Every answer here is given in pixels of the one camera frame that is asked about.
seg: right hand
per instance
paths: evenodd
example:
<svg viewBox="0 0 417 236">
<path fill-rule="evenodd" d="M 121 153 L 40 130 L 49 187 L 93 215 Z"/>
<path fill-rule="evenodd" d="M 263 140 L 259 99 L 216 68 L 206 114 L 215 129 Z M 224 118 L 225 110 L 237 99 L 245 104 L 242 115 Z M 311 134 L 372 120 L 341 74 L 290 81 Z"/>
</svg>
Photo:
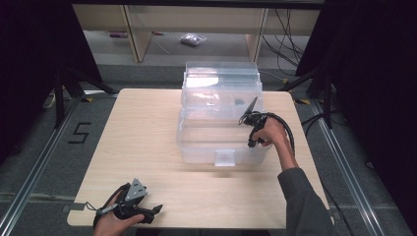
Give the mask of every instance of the right hand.
<svg viewBox="0 0 417 236">
<path fill-rule="evenodd" d="M 282 124 L 272 117 L 268 117 L 264 128 L 252 136 L 253 141 L 256 141 L 257 139 L 263 139 L 265 141 L 262 144 L 263 147 L 269 146 L 270 144 L 276 146 L 281 142 L 288 141 Z"/>
</svg>

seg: aluminum rail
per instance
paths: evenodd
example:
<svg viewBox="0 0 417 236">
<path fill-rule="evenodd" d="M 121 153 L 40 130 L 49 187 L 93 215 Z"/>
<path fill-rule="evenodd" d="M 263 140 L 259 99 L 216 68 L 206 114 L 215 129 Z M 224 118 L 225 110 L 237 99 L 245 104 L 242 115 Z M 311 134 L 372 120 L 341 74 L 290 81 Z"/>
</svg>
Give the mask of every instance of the aluminum rail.
<svg viewBox="0 0 417 236">
<path fill-rule="evenodd" d="M 2 236 L 10 235 L 13 228 L 15 227 L 19 216 L 24 210 L 30 194 L 36 186 L 38 180 L 40 179 L 41 174 L 43 173 L 49 159 L 55 150 L 59 140 L 62 136 L 62 133 L 65 131 L 65 128 L 68 125 L 71 115 L 74 110 L 80 104 L 80 98 L 73 98 L 70 101 L 70 104 L 67 108 L 67 114 L 62 121 L 61 125 L 52 131 L 52 134 L 46 143 L 46 146 L 43 148 L 42 153 L 34 164 L 33 168 L 30 171 L 25 183 L 19 190 L 18 194 L 13 199 L 12 203 L 9 205 L 6 212 L 1 216 L 0 219 L 0 233 Z"/>
<path fill-rule="evenodd" d="M 315 115 L 323 113 L 322 108 L 316 100 L 312 100 L 312 107 Z M 359 182 L 357 181 L 349 162 L 346 159 L 332 129 L 328 128 L 328 125 L 324 119 L 320 119 L 320 127 L 325 134 L 328 145 L 330 146 L 331 152 L 333 153 L 334 159 L 341 171 L 344 181 L 349 188 L 350 194 L 358 207 L 359 212 L 368 228 L 371 235 L 386 235 L 383 228 L 381 227 L 380 221 L 372 209 L 364 191 L 362 190 Z"/>
</svg>

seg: left hand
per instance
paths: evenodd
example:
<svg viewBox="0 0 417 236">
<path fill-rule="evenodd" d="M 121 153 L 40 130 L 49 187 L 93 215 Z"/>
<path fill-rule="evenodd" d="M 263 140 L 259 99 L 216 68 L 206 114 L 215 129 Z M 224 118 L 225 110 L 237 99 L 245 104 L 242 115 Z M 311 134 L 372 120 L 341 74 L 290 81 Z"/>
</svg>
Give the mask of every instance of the left hand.
<svg viewBox="0 0 417 236">
<path fill-rule="evenodd" d="M 114 196 L 114 198 L 108 204 L 108 207 L 112 206 L 116 202 L 117 197 L 120 195 L 120 193 L 121 192 Z M 111 211 L 101 216 L 100 220 L 94 228 L 94 232 L 92 233 L 92 235 L 119 236 L 127 228 L 141 222 L 142 220 L 144 220 L 144 218 L 145 217 L 142 214 L 137 214 L 128 219 L 119 219 L 116 217 L 116 215 L 114 215 L 113 211 Z"/>
</svg>

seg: hand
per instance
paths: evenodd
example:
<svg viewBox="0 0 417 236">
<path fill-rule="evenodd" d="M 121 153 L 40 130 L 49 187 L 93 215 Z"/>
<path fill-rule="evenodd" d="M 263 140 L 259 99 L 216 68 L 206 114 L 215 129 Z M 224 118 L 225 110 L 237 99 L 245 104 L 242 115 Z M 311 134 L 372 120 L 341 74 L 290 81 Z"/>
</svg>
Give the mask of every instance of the hand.
<svg viewBox="0 0 417 236">
<path fill-rule="evenodd" d="M 277 146 L 279 143 L 287 140 L 284 127 L 272 117 L 268 117 L 264 128 L 252 136 L 253 141 L 257 139 L 263 139 L 265 141 L 262 144 L 263 147 L 269 146 L 270 144 Z"/>
<path fill-rule="evenodd" d="M 298 167 L 294 152 L 292 152 L 291 144 L 287 139 L 287 134 L 282 124 L 272 117 L 268 117 L 264 128 L 252 136 L 252 140 L 263 139 L 262 144 L 266 147 L 273 144 L 278 153 L 279 162 L 281 163 L 282 171 L 294 167 Z"/>
<path fill-rule="evenodd" d="M 119 192 L 108 204 L 109 206 L 112 206 L 116 200 L 117 197 L 120 195 L 121 192 Z M 100 220 L 98 221 L 97 225 L 95 226 L 94 232 L 92 235 L 99 235 L 99 236 L 119 236 L 130 226 L 141 222 L 144 220 L 144 216 L 142 214 L 134 215 L 128 219 L 119 219 L 114 215 L 113 211 L 102 215 Z"/>
</svg>

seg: floor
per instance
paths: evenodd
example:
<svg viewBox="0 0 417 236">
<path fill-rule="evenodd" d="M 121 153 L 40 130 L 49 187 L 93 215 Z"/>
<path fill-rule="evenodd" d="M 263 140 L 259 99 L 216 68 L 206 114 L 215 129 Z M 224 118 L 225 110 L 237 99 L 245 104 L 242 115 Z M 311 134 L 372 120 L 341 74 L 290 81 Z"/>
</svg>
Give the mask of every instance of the floor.
<svg viewBox="0 0 417 236">
<path fill-rule="evenodd" d="M 128 78 L 134 80 L 137 70 L 146 70 L 153 67 L 162 68 L 161 66 L 169 67 L 172 69 L 170 71 L 181 76 L 187 61 L 249 61 L 244 35 L 203 33 L 202 35 L 207 40 L 203 44 L 193 47 L 180 42 L 180 37 L 183 34 L 184 32 L 162 32 L 161 35 L 154 35 L 144 61 L 137 63 L 133 59 L 127 38 L 109 37 L 108 32 L 105 31 L 85 31 L 90 49 L 101 73 L 113 75 L 114 78 L 119 75 L 114 70 L 116 68 L 119 70 L 120 67 L 124 68 L 124 73 L 132 71 Z M 297 63 L 298 54 L 289 49 L 291 43 L 286 38 L 285 44 L 289 48 L 281 47 L 280 52 L 288 57 L 292 63 L 282 58 L 277 59 L 276 54 L 267 46 L 266 41 L 269 45 L 278 49 L 280 46 L 279 39 L 282 39 L 282 36 L 266 35 L 257 65 L 260 73 L 266 79 L 273 79 L 275 84 L 278 82 L 282 85 L 284 79 L 288 79 L 290 82 L 295 80 L 292 75 L 296 69 L 294 64 Z M 300 48 L 298 51 L 301 51 L 306 47 L 308 39 L 309 37 L 297 36 L 293 37 L 292 41 Z M 125 85 L 132 85 L 129 84 L 131 82 L 124 81 L 124 83 Z M 268 89 L 273 88 L 269 87 L 268 83 L 265 83 L 265 85 Z M 299 100 L 297 102 L 308 99 L 305 95 L 307 87 L 308 83 L 293 90 L 292 95 L 294 99 Z M 21 212 L 18 222 L 15 222 L 16 226 L 11 233 L 12 235 L 91 234 L 90 228 L 76 229 L 69 226 L 65 219 L 77 194 L 77 186 L 79 186 L 79 182 L 82 181 L 84 176 L 84 174 L 74 176 L 74 173 L 77 171 L 85 173 L 89 165 L 89 159 L 79 158 L 79 155 L 80 153 L 88 156 L 93 154 L 94 144 L 99 140 L 100 131 L 105 125 L 113 103 L 114 99 L 97 99 L 94 107 L 85 102 L 80 103 L 72 119 L 75 121 L 92 119 L 94 124 L 100 124 L 99 127 L 89 131 L 91 145 L 87 143 L 82 149 L 61 147 L 63 144 L 57 145 L 54 155 L 68 157 L 65 159 L 51 158 L 46 163 L 47 167 L 41 173 L 39 182 L 30 195 L 27 206 Z M 310 103 L 310 105 L 302 102 L 295 104 L 301 121 L 306 121 L 320 113 L 319 100 L 308 99 L 307 103 Z M 361 150 L 360 145 L 355 142 L 355 137 L 350 132 L 343 116 L 336 114 L 332 116 L 332 121 L 334 122 L 332 130 L 329 131 L 326 124 L 319 121 L 311 126 L 306 136 L 319 174 L 323 178 L 324 186 L 328 189 L 328 203 L 339 235 L 353 235 L 349 227 L 355 235 L 412 235 L 378 175 L 364 164 L 366 154 Z M 37 125 L 28 134 L 25 144 L 28 144 L 30 148 L 22 148 L 22 152 L 18 154 L 24 155 L 26 159 L 11 158 L 3 166 L 0 166 L 1 212 L 8 208 L 16 193 L 22 190 L 20 187 L 25 181 L 28 181 L 27 176 L 36 164 L 38 154 L 44 148 L 39 144 L 47 143 L 51 135 L 48 128 L 53 125 L 53 122 L 53 109 L 45 110 L 44 114 L 36 121 L 35 124 Z M 76 126 L 77 122 L 70 122 L 66 133 L 72 132 Z M 63 141 L 65 141 L 65 145 L 68 145 L 68 141 L 74 138 L 71 135 L 65 136 L 64 134 Z M 336 138 L 335 142 L 341 147 L 341 153 L 338 156 L 334 154 L 337 150 L 332 149 L 328 142 L 332 137 Z M 343 162 L 347 162 L 351 172 L 342 167 Z M 360 186 L 359 189 L 355 189 L 355 186 L 352 187 L 346 181 L 346 178 L 349 177 L 346 177 L 346 175 L 349 175 L 349 173 L 353 174 L 354 182 L 357 182 Z M 373 230 L 372 225 L 369 225 L 370 221 L 366 219 L 368 212 L 364 211 L 367 208 L 358 206 L 358 198 L 359 201 L 362 201 L 361 203 L 368 204 L 372 213 L 377 216 L 377 223 L 381 225 L 384 234 L 380 234 L 378 229 Z M 27 225 L 29 220 L 33 222 L 31 226 Z M 271 235 L 282 235 L 280 231 L 272 230 L 270 233 Z"/>
</svg>

